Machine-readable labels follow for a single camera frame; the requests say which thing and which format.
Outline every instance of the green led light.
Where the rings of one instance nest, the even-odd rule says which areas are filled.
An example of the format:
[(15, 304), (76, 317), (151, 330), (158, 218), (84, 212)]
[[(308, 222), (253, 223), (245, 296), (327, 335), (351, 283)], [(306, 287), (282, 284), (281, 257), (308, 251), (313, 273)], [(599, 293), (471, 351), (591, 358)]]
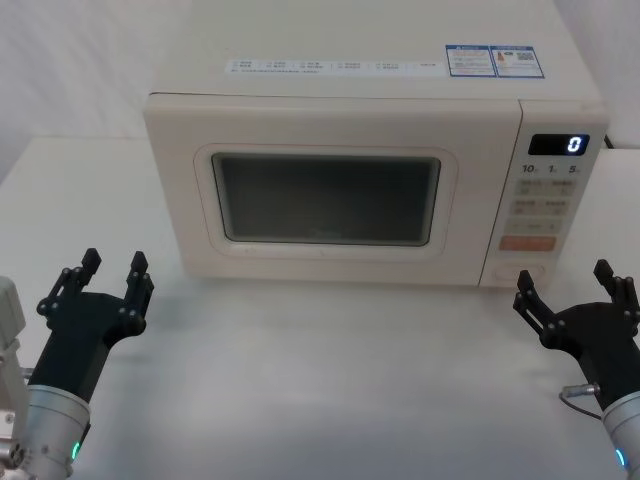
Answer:
[(80, 442), (76, 442), (76, 444), (73, 446), (73, 450), (71, 450), (71, 460), (76, 459), (79, 451), (80, 451)]

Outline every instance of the label sticker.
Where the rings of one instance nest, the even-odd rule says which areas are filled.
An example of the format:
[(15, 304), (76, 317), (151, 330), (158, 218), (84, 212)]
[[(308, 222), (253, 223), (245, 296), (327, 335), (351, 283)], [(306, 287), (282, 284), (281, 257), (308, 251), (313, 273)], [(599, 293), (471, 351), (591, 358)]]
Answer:
[(544, 78), (533, 47), (492, 45), (491, 57), (501, 78)]
[(228, 75), (301, 75), (330, 77), (444, 77), (439, 62), (362, 62), (315, 60), (229, 60)]
[(452, 77), (495, 77), (488, 45), (447, 45)]

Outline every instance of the white tabletop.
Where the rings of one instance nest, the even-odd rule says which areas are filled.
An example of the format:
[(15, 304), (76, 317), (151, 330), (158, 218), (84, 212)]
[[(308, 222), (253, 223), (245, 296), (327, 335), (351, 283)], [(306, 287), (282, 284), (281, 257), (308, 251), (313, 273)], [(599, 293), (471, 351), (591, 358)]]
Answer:
[[(640, 151), (603, 151), (543, 298), (606, 299), (605, 257), (640, 278)], [(599, 422), (556, 398), (584, 381), (540, 346), (513, 291), (185, 277), (144, 140), (37, 139), (0, 187), (0, 274), (35, 313), (87, 247), (88, 290), (122, 295), (143, 250), (147, 331), (112, 351), (74, 478), (624, 478)], [(583, 402), (596, 409), (595, 402)]]

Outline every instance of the microwave button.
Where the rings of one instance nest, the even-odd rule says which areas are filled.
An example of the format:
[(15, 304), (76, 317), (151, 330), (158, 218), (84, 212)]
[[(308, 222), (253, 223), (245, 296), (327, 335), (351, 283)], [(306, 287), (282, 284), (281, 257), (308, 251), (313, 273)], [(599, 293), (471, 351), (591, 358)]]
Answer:
[(512, 215), (536, 215), (537, 201), (533, 199), (516, 199), (511, 204)]
[(498, 267), (493, 271), (493, 275), (497, 280), (516, 281), (522, 270), (528, 270), (534, 280), (538, 280), (545, 274), (545, 268), (542, 265), (518, 263)]
[(511, 235), (554, 235), (560, 233), (561, 219), (510, 217), (504, 232)]
[(524, 179), (518, 180), (516, 184), (516, 195), (518, 196), (536, 196), (544, 195), (547, 188), (547, 182), (541, 179)]
[(556, 237), (505, 235), (500, 240), (500, 250), (507, 252), (551, 252)]
[(547, 187), (547, 195), (550, 197), (570, 197), (576, 189), (574, 180), (551, 180)]
[(538, 211), (539, 215), (566, 215), (569, 210), (569, 201), (564, 199), (548, 199), (541, 202), (542, 206)]

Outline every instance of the digital display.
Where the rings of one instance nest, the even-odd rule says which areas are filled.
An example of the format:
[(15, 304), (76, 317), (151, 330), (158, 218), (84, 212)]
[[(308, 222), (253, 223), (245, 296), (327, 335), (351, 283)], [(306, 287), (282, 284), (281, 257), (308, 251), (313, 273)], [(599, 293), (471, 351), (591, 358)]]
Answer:
[(582, 134), (536, 134), (529, 145), (529, 155), (584, 155), (589, 145), (589, 135)]

